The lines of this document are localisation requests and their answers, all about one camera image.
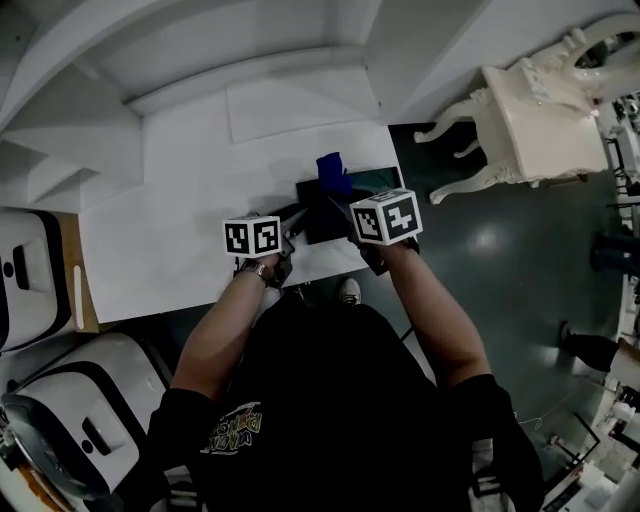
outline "white table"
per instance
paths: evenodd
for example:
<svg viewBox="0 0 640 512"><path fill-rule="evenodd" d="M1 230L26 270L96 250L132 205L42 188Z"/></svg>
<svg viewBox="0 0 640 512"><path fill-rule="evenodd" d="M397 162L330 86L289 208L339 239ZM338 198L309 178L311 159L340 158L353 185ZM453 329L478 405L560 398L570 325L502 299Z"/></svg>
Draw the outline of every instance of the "white table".
<svg viewBox="0 0 640 512"><path fill-rule="evenodd" d="M398 166L389 130L358 121L233 144L225 92L144 119L144 184L80 215L82 249L100 322L214 302L233 259L222 220L297 200L315 160L339 151L350 171ZM287 285L365 268L356 248L296 242Z"/></svg>
<svg viewBox="0 0 640 512"><path fill-rule="evenodd" d="M471 117L478 141L455 154L462 158L477 147L487 165L474 177L446 185L430 196L433 204L447 195L475 192L496 183L530 182L600 172L608 168L603 142L593 116L556 103L533 100L521 70L483 67L488 88L474 92L469 100L449 107L427 134L416 142L440 137L456 121Z"/></svg>

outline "wristwatch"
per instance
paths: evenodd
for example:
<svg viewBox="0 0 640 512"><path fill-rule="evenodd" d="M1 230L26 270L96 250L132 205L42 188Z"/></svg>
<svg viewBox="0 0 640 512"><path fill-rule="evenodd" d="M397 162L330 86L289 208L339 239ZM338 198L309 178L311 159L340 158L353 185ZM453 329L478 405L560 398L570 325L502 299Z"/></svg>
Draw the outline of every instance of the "wristwatch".
<svg viewBox="0 0 640 512"><path fill-rule="evenodd" d="M264 263L255 260L244 260L240 272L253 272L259 275L264 281L265 286L273 278L273 269Z"/></svg>

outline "cable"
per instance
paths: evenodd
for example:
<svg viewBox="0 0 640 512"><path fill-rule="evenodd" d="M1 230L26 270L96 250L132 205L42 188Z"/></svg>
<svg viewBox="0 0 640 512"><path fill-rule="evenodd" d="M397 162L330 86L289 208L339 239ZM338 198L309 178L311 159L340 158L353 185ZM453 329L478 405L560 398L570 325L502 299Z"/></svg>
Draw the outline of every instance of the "cable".
<svg viewBox="0 0 640 512"><path fill-rule="evenodd" d="M563 403L565 403L567 400L569 400L570 397L572 397L574 394L576 394L579 391L580 388L574 389L573 391L571 391L567 396L565 396L560 402L558 402L556 405L554 405L551 409L549 409L547 412L545 412L542 416L538 416L536 418L531 418L530 420L526 420L526 421L519 421L518 425L525 425L527 423L531 423L532 421L535 421L536 424L533 427L533 430L538 430L541 426L542 426L542 420L548 416L549 414L551 414L553 411L555 411L558 407L560 407Z"/></svg>

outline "shoe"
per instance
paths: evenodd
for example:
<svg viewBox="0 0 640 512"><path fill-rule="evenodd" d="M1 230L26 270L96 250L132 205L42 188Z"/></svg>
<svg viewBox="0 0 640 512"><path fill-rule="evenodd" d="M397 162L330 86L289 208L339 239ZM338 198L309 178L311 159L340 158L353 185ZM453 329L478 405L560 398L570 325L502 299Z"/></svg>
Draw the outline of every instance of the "shoe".
<svg viewBox="0 0 640 512"><path fill-rule="evenodd" d="M338 298L343 304L349 306L357 306L362 302L362 293L360 292L360 285L358 281L351 277L344 280L338 292Z"/></svg>
<svg viewBox="0 0 640 512"><path fill-rule="evenodd" d="M302 287L307 286L308 284L309 283L299 284L292 290L292 293L295 293L296 295L298 295L298 297L300 297L303 302L304 302L304 293L302 293Z"/></svg>

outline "gray floor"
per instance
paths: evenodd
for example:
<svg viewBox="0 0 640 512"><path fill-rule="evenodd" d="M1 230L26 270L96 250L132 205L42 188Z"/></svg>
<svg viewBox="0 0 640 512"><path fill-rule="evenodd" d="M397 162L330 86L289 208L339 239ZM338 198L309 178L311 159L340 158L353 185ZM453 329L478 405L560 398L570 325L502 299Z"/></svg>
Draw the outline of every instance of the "gray floor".
<svg viewBox="0 0 640 512"><path fill-rule="evenodd" d="M592 381L602 375L559 354L558 326L570 321L577 332L615 334L621 275L595 273L589 263L593 237L617 231L620 219L605 209L615 198L610 173L589 176L587 183L560 186L499 185L474 194L452 195L432 206L435 188L468 177L484 165L481 151L455 160L475 138L473 125L462 123L430 144L413 143L415 129L395 126L391 134L408 188L415 190L424 232L419 236L425 261L472 317L485 342L499 383L511 394L519 420L541 416L553 407L540 430L525 430L540 447L545 473L557 469L544 452L550 433L584 439L572 419L579 412L590 421L602 391ZM354 272L363 301L385 315L398 334L409 322L388 276ZM345 276L324 279L305 290L310 303L332 300ZM179 344L207 307L164 316Z"/></svg>

